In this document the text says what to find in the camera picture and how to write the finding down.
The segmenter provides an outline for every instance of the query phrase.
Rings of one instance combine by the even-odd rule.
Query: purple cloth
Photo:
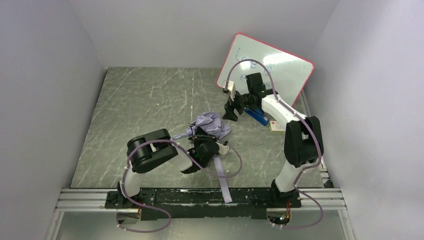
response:
[[[190,127],[187,128],[187,135],[189,137],[193,136],[193,132],[196,132],[197,128],[201,128],[206,133],[214,135],[218,140],[225,137],[231,131],[231,128],[223,123],[220,115],[212,111],[204,112],[200,116],[197,116],[196,121],[191,122]]]

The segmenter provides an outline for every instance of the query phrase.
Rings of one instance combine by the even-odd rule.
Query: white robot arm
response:
[[[190,148],[188,154],[205,168],[209,161],[215,155],[225,155],[229,151],[229,146],[217,142],[217,138],[212,135],[202,134],[201,128],[198,128],[193,136],[193,148]],[[127,143],[129,155],[135,148],[143,143],[153,140],[172,140],[168,130],[159,129],[147,134],[134,137]],[[193,164],[187,156],[187,153],[180,148],[168,143],[151,143],[138,149],[129,162],[130,170],[125,175],[125,191],[129,197],[139,194],[140,185],[144,178],[143,174],[152,171],[164,163],[171,163],[183,174],[197,172],[200,168]],[[119,182],[119,189],[123,191],[123,184]]]
[[[266,89],[260,73],[247,75],[246,83],[249,93],[240,94],[236,91],[235,83],[229,81],[229,98],[225,104],[225,114],[222,118],[237,121],[238,117],[234,113],[234,110],[242,114],[245,108],[260,108],[262,112],[271,115],[278,123],[286,127],[284,155],[287,161],[284,163],[281,173],[272,182],[271,187],[275,188],[279,196],[283,197],[285,193],[289,195],[294,190],[293,182],[299,172],[318,158],[314,142],[308,136],[309,132],[295,114],[304,119],[311,127],[318,139],[321,154],[323,154],[324,148],[320,121],[315,116],[307,117],[297,112],[288,104],[285,105],[289,109],[280,104],[279,101],[284,102],[283,99],[277,94],[277,100],[273,95],[272,89]]]

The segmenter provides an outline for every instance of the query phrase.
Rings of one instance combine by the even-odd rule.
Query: whiteboard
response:
[[[230,69],[243,59],[254,59],[265,65],[272,75],[276,91],[291,106],[295,104],[314,69],[314,64],[311,61],[258,41],[243,33],[237,33],[216,81],[218,87],[225,87]],[[245,61],[236,66],[231,73],[230,80],[235,83],[235,89],[240,94],[246,94],[248,93],[246,75],[258,72],[262,75],[266,89],[270,89],[271,81],[268,74],[259,64],[252,61]]]

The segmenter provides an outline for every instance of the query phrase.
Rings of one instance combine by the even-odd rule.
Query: scratched floor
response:
[[[133,137],[166,128],[171,135],[185,132],[188,123],[202,112],[224,113],[228,96],[216,85],[218,68],[111,67],[107,71],[72,188],[114,188],[126,165],[126,143]],[[304,112],[300,101],[295,108]],[[243,159],[241,172],[230,179],[230,187],[269,187],[286,161],[284,135],[243,114],[225,138]],[[185,139],[179,141],[189,148]],[[228,173],[239,167],[233,152],[222,156]],[[215,171],[209,164],[210,171]],[[141,187],[219,187],[216,177],[203,171],[182,174],[165,163],[143,176]],[[307,171],[298,184],[322,187],[318,169]]]

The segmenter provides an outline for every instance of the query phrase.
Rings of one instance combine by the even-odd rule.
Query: white enclosure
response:
[[[423,12],[420,0],[1,0],[0,239],[44,239],[106,67],[220,68],[236,33],[314,62],[305,94],[356,238],[424,239]]]

